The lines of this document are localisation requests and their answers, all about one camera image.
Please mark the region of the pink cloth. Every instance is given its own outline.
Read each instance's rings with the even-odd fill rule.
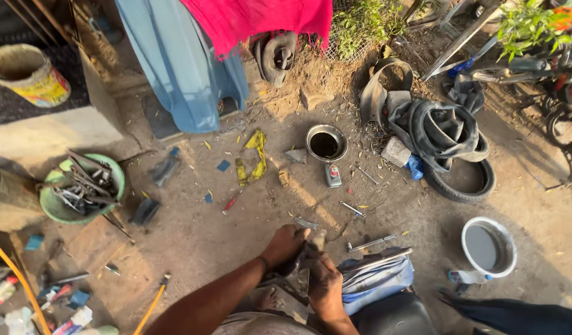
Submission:
[[[332,0],[181,0],[212,40],[216,57],[238,41],[271,30],[317,34],[327,48]]]

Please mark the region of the brick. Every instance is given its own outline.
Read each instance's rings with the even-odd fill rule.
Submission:
[[[381,152],[381,156],[396,166],[403,168],[410,158],[410,150],[400,141],[397,136],[393,136],[387,142],[386,147]]]
[[[387,113],[391,113],[396,107],[408,101],[412,101],[409,91],[388,91],[386,98]]]

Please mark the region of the dirt ground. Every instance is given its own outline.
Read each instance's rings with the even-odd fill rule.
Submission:
[[[437,34],[421,32],[408,39],[421,50],[424,45],[420,43],[443,39]],[[392,47],[416,71],[424,71],[419,60],[403,48]],[[436,54],[419,53],[429,63]],[[451,202],[413,181],[409,171],[383,164],[371,150],[371,143],[376,147],[379,142],[373,132],[360,128],[356,96],[376,60],[377,51],[355,64],[327,61],[303,51],[284,87],[275,89],[250,79],[252,92],[241,115],[247,122],[246,130],[223,136],[197,136],[180,144],[181,166],[163,188],[153,185],[147,171],[169,149],[160,149],[152,139],[142,114],[144,95],[118,97],[127,137],[148,153],[126,159],[128,156],[123,157],[118,154],[119,148],[114,148],[115,157],[124,159],[122,164],[130,183],[126,205],[117,214],[127,222],[142,197],[141,191],[160,201],[162,207],[147,230],[127,225],[136,243],[121,249],[112,260],[121,276],[106,272],[101,277],[90,276],[82,284],[93,293],[88,306],[96,311],[96,317],[91,325],[112,323],[122,333],[133,332],[156,293],[160,278],[170,272],[170,284],[154,309],[151,322],[182,296],[258,255],[277,227],[293,222],[289,212],[327,230],[326,250],[335,263],[387,246],[412,247],[410,260],[415,268],[416,293],[424,300],[441,334],[468,334],[472,327],[440,303],[435,293],[437,287],[452,286],[447,270],[470,269],[460,236],[464,223],[472,217],[490,217],[504,225],[518,247],[518,263],[507,277],[472,287],[469,297],[568,302],[572,297],[572,190],[544,192],[544,186],[567,176],[565,163],[561,152],[548,144],[540,131],[535,130],[524,139],[533,129],[533,119],[515,113],[519,98],[506,96],[505,89],[487,87],[485,108],[476,119],[489,139],[489,160],[498,184],[483,202]],[[440,77],[427,83],[416,80],[413,97],[444,100]],[[311,94],[334,95],[335,99],[307,111],[298,103],[300,87]],[[318,160],[309,156],[306,165],[294,164],[283,155],[292,146],[304,148],[305,133],[318,123],[340,128],[349,139],[348,153],[336,163],[343,181],[339,188],[327,187],[324,168]],[[234,159],[243,157],[249,169],[255,164],[255,154],[243,146],[257,128],[267,135],[267,172],[241,188]],[[216,166],[224,159],[231,166],[221,172]],[[380,186],[359,172],[353,173],[351,167],[355,163],[377,178]],[[279,183],[280,169],[290,172],[288,187]],[[243,193],[224,215],[226,202],[241,189]],[[213,203],[204,201],[208,190],[213,194]],[[368,206],[364,209],[367,216],[357,219],[340,201]],[[46,243],[58,235],[71,239],[80,229],[54,222],[46,222],[42,227]],[[347,242],[358,245],[393,233],[399,237],[362,252],[346,251]],[[73,260],[65,255],[59,258],[66,264],[60,271],[72,272],[69,269]]]

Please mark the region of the yellow handle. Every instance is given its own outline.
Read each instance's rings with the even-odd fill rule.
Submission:
[[[46,324],[46,319],[44,318],[44,314],[42,314],[42,310],[36,301],[36,297],[32,292],[32,289],[29,287],[28,282],[23,278],[22,272],[11,262],[11,259],[3,252],[0,247],[0,257],[7,263],[7,266],[13,270],[13,273],[17,276],[17,279],[22,283],[23,289],[25,290],[26,294],[28,295],[29,301],[32,303],[32,307],[34,308],[34,312],[38,315],[38,320],[40,321],[40,325],[42,326],[42,331],[44,331],[45,335],[52,335],[50,329],[48,329],[48,325]]]
[[[141,319],[141,322],[139,323],[139,325],[137,326],[137,329],[135,330],[135,332],[133,333],[133,335],[139,335],[141,328],[143,328],[143,326],[145,325],[145,323],[147,322],[147,319],[150,318],[151,315],[151,311],[154,310],[154,307],[156,307],[156,303],[158,303],[158,300],[160,299],[160,296],[162,295],[162,292],[164,292],[164,289],[166,288],[166,285],[162,284],[160,286],[160,290],[158,291],[158,294],[156,295],[156,297],[154,298],[154,301],[151,303],[150,308],[147,310],[147,312],[145,313],[145,315],[143,316],[143,318]]]

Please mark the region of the motor oil bottle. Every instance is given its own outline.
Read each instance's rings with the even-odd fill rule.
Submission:
[[[338,187],[342,185],[342,179],[340,178],[340,171],[338,167],[334,164],[325,164],[325,179],[327,179],[327,185],[329,187]]]

